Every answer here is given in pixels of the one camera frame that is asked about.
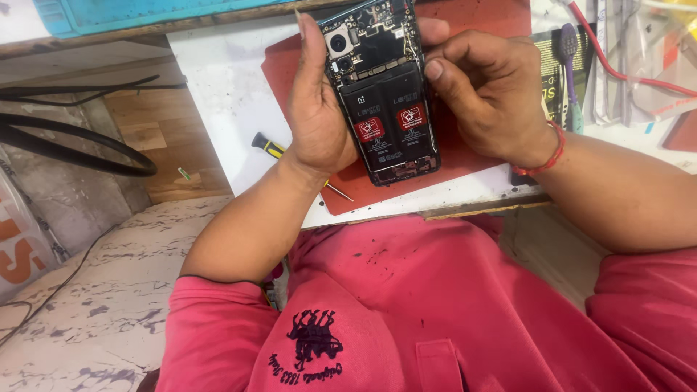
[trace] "label sticker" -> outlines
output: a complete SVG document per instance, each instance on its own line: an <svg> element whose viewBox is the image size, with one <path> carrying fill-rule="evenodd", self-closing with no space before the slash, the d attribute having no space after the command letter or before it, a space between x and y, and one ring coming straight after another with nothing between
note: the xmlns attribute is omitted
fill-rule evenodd
<svg viewBox="0 0 697 392"><path fill-rule="evenodd" d="M412 107L407 107L397 112L397 122L402 130L410 130L426 122L424 105L417 103Z"/></svg>
<svg viewBox="0 0 697 392"><path fill-rule="evenodd" d="M353 126L355 128L355 133L360 138L361 143L373 140L376 137L380 137L385 134L385 128L383 128L383 122L380 121L378 117L371 117L362 123L358 123Z"/></svg>

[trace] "toothbrush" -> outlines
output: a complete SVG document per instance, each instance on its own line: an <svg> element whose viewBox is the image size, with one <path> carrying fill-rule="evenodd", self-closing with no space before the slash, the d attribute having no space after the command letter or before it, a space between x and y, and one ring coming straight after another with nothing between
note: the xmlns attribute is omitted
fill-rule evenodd
<svg viewBox="0 0 697 392"><path fill-rule="evenodd" d="M574 91L574 55L578 48L579 41L576 39L576 27L573 24L566 23L562 26L562 34L559 38L559 54L566 70L572 131L582 135L583 113L581 113L581 106L579 106L579 100L576 98L576 92Z"/></svg>

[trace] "screwdriver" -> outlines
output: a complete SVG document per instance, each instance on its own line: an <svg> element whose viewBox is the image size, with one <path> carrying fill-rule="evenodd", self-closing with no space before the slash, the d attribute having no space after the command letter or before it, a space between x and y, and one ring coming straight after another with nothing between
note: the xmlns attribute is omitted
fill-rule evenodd
<svg viewBox="0 0 697 392"><path fill-rule="evenodd" d="M270 141L269 139L266 139L261 132L257 132L256 136L254 136L254 140L252 140L252 147L258 147L268 153L268 155L278 159L281 158L281 155L286 151L283 147L279 146L278 144ZM329 189L335 191L342 197L345 197L348 200L353 201L350 197L346 196L342 191L334 188L330 183L329 180L324 183L324 186L328 187Z"/></svg>

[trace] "disassembled smartphone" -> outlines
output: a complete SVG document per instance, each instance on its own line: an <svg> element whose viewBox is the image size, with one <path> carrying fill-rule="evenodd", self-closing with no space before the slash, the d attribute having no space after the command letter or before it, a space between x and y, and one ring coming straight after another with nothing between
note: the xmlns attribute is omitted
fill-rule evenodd
<svg viewBox="0 0 697 392"><path fill-rule="evenodd" d="M438 170L412 0L369 0L319 27L325 73L370 181L384 186Z"/></svg>

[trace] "red wire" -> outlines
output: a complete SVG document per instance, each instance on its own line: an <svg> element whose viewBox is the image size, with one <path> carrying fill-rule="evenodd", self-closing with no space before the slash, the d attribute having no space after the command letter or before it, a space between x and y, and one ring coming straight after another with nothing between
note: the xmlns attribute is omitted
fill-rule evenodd
<svg viewBox="0 0 697 392"><path fill-rule="evenodd" d="M595 34L593 33L593 30L590 28L590 25L588 24L588 21L585 20L585 17L583 16L583 13L581 10L579 10L579 7L576 5L575 1L572 1L569 4L569 8L571 8L571 12L574 14L576 19L579 20L579 22L583 25L583 29L585 30L585 33L590 37L590 42L593 44L593 47L595 48L595 54L598 56L598 60L600 60L600 64L603 65L603 68L612 76L620 79L620 80L628 80L629 77L617 72L614 70L610 64L608 63L608 60L605 58L605 54L603 53L603 50L600 48L600 44L598 43L598 39L595 37ZM688 90L684 87L676 86L674 84L668 83L668 82L661 82L660 80L654 80L654 79L645 79L643 77L639 78L632 78L632 81L637 81L641 84L649 84L650 86L656 86L656 87L663 87L664 89L669 89L673 91L677 91L678 93L683 93L686 96L693 96L697 97L697 91L692 91Z"/></svg>

